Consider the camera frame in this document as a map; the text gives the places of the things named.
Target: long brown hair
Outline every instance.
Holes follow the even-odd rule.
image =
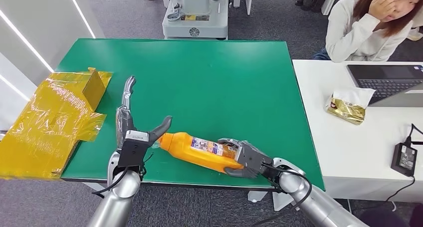
[[[354,7],[353,16],[356,18],[362,18],[366,13],[369,12],[370,3],[372,1],[373,0],[359,0]],[[410,11],[407,15],[387,22],[385,36],[392,36],[401,31],[414,18],[422,6],[423,0],[419,0],[413,10]]]

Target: orange bottle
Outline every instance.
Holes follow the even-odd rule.
[[[192,137],[188,133],[165,133],[158,139],[160,148],[173,157],[224,173],[225,167],[242,169],[235,161],[237,148]]]

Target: power adapter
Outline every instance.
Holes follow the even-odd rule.
[[[391,168],[405,176],[414,176],[416,168],[417,150],[412,148],[408,142],[399,143],[395,146],[394,157]]]

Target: woman's hand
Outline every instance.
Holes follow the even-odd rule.
[[[395,11],[395,0],[373,0],[370,3],[369,14],[379,20],[385,19]]]

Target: power cord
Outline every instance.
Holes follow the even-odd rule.
[[[154,152],[152,152],[150,154],[150,156],[144,161],[144,164],[153,156],[153,154],[154,154]],[[106,192],[106,191],[112,189],[113,187],[115,187],[121,181],[121,179],[123,179],[123,177],[125,176],[125,174],[127,172],[128,172],[128,167],[125,167],[125,170],[123,171],[122,175],[115,182],[113,182],[110,186],[108,186],[108,187],[106,187],[102,190],[94,191],[94,192],[91,192],[91,193],[93,195],[97,195],[97,196],[101,197],[102,199],[104,199],[104,195],[102,195],[101,193]],[[141,180],[142,180],[142,177],[146,175],[146,173],[147,173],[147,169],[145,168],[145,165],[143,165],[143,171],[141,173]]]
[[[418,131],[420,134],[423,135],[423,131],[419,130],[413,123],[411,124],[411,130],[409,135],[406,138],[405,144],[411,145],[411,144],[415,144],[415,145],[423,145],[423,142],[420,141],[411,141],[411,135],[413,133],[413,130]],[[395,195],[397,195],[400,191],[402,191],[403,189],[410,187],[411,185],[413,185],[416,182],[416,179],[414,176],[411,176],[411,178],[413,179],[413,181],[411,182],[411,184],[408,184],[404,187],[402,187],[401,189],[397,190],[395,192],[395,194],[389,196],[385,201],[383,201],[381,204],[375,205],[375,206],[371,206],[371,207],[365,207],[365,208],[358,208],[358,209],[354,209],[353,211],[358,211],[358,210],[367,210],[367,209],[373,209],[373,208],[379,208],[381,206],[383,206],[384,204],[386,204],[390,198],[394,197]]]
[[[283,170],[283,169],[280,169],[280,168],[277,168],[277,167],[273,167],[273,166],[271,166],[269,164],[265,164],[265,163],[263,163],[262,165],[263,166],[266,166],[269,169],[273,169],[273,170],[279,171],[281,173],[284,173],[285,172],[285,173],[290,173],[290,174],[295,175],[295,176],[299,176],[299,177],[303,178],[308,183],[309,188],[308,188],[307,193],[305,194],[305,196],[300,201],[297,202],[297,204],[294,205],[293,209],[296,209],[297,207],[299,207],[309,197],[309,195],[311,194],[311,188],[312,188],[311,182],[304,175],[302,175],[300,173],[297,173],[295,171]],[[264,224],[266,222],[272,221],[274,219],[277,219],[277,218],[281,217],[283,214],[284,213],[279,213],[279,214],[274,215],[272,217],[269,217],[269,218],[267,218],[265,220],[259,221],[259,222],[255,223],[255,224],[253,224],[252,226],[259,226],[259,225]]]
[[[117,185],[121,181],[121,179],[123,179],[123,177],[125,176],[125,174],[127,172],[128,172],[128,167],[125,167],[125,170],[123,171],[122,175],[115,182],[113,182],[111,185],[109,185],[108,187],[106,187],[106,188],[104,188],[102,190],[94,191],[94,192],[91,192],[91,193],[93,195],[98,195],[98,194],[101,194],[103,192],[106,192],[106,191],[110,190],[111,188],[115,187],[115,185]]]
[[[379,207],[383,206],[384,204],[386,204],[386,203],[389,201],[389,199],[390,199],[390,198],[392,198],[392,197],[396,196],[396,195],[397,195],[400,191],[402,191],[403,189],[405,189],[405,188],[407,188],[407,187],[412,186],[412,185],[416,182],[416,179],[415,179],[415,177],[414,177],[414,176],[411,176],[411,178],[413,179],[413,181],[411,182],[411,184],[408,184],[408,185],[406,185],[406,186],[402,187],[401,189],[397,190],[397,192],[395,192],[395,194],[393,194],[393,195],[389,196],[389,197],[388,197],[385,201],[383,201],[383,203],[380,203],[380,204],[378,204],[378,205],[371,206],[371,207],[365,207],[365,208],[358,208],[358,209],[354,209],[353,211],[367,210],[367,209],[379,208]]]

